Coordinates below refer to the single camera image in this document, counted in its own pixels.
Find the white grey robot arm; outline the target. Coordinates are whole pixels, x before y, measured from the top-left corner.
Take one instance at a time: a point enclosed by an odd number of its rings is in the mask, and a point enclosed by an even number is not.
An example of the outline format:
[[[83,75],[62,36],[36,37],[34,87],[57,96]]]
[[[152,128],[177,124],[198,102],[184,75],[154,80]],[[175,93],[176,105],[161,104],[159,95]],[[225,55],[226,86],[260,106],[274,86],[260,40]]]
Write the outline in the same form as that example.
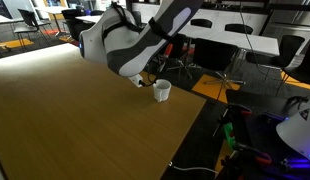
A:
[[[79,35],[81,56],[103,63],[115,74],[144,86],[140,72],[190,21],[203,0],[165,0],[141,28],[132,13],[113,2],[101,18]]]

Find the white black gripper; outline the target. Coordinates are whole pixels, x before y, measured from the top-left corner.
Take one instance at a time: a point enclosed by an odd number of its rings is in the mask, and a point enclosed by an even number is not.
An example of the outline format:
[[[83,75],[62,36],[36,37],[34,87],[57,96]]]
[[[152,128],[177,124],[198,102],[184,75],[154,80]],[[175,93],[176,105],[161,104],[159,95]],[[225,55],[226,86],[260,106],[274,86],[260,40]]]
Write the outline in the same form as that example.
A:
[[[137,74],[135,76],[132,76],[129,78],[129,80],[136,86],[141,87],[141,82],[143,81],[143,77],[140,74]]]

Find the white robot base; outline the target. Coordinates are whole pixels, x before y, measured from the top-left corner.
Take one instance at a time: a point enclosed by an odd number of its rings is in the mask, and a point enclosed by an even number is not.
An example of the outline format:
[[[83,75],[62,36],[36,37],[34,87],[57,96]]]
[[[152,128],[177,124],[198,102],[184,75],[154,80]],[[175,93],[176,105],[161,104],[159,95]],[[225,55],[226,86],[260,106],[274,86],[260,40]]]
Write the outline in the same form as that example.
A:
[[[310,161],[310,99],[300,109],[276,126],[279,137]]]

